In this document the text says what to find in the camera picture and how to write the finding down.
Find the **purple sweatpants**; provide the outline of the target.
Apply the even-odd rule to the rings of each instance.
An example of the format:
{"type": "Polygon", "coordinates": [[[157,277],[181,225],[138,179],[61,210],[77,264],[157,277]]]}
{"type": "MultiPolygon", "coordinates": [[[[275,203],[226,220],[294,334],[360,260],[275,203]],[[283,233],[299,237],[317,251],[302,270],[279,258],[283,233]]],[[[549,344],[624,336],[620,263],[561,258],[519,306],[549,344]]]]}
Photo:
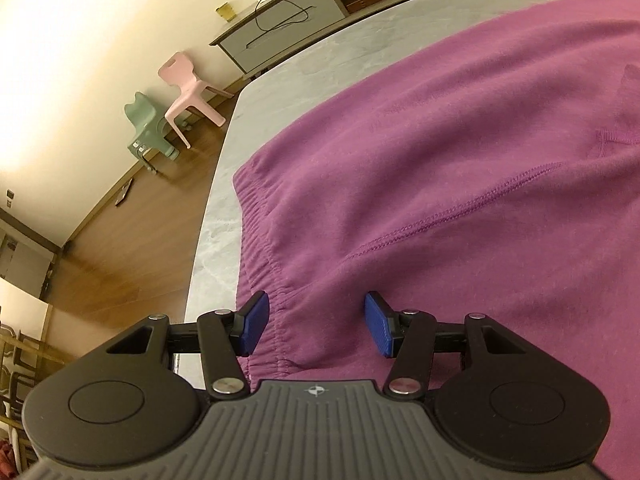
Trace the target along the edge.
{"type": "Polygon", "coordinates": [[[263,379],[383,380],[363,299],[483,312],[596,384],[639,474],[639,0],[556,0],[439,41],[297,119],[233,179],[263,379]]]}

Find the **green plastic chair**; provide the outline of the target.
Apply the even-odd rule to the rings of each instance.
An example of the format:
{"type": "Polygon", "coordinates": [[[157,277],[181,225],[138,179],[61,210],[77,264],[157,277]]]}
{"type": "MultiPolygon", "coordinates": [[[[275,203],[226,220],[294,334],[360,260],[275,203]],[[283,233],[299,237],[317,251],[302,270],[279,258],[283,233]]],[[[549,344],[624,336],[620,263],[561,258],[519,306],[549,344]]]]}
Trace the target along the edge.
{"type": "Polygon", "coordinates": [[[167,139],[165,127],[166,108],[137,91],[134,100],[124,106],[124,113],[130,124],[134,127],[134,138],[127,148],[131,155],[145,166],[151,174],[157,174],[157,169],[146,158],[149,151],[157,151],[170,160],[175,160],[179,155],[167,139]]]}

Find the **pink plastic chair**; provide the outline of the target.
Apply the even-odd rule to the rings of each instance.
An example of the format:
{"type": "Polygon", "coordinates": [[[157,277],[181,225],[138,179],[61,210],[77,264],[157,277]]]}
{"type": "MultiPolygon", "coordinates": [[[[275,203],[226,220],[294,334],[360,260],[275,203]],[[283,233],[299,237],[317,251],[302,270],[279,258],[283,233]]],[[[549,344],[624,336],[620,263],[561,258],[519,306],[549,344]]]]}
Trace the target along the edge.
{"type": "Polygon", "coordinates": [[[191,59],[184,52],[176,52],[169,60],[160,66],[157,73],[166,84],[179,89],[178,98],[175,99],[166,110],[165,119],[172,130],[177,133],[178,138],[186,148],[190,148],[191,143],[186,140],[186,137],[178,126],[177,120],[179,116],[189,108],[194,108],[194,110],[200,112],[217,127],[222,127],[226,123],[227,119],[208,104],[206,99],[204,99],[203,93],[209,91],[227,100],[230,100],[233,94],[216,88],[198,76],[198,74],[195,73],[191,59]]]}

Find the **yellow cup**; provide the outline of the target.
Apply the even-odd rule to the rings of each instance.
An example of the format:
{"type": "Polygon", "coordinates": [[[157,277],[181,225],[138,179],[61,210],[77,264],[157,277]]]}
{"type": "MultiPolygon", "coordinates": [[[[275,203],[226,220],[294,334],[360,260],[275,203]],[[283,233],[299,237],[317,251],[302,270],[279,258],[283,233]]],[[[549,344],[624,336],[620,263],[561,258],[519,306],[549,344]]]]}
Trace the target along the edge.
{"type": "Polygon", "coordinates": [[[216,13],[227,23],[231,23],[236,18],[235,10],[233,9],[233,6],[228,2],[225,2],[218,6],[218,8],[216,9],[216,13]]]}

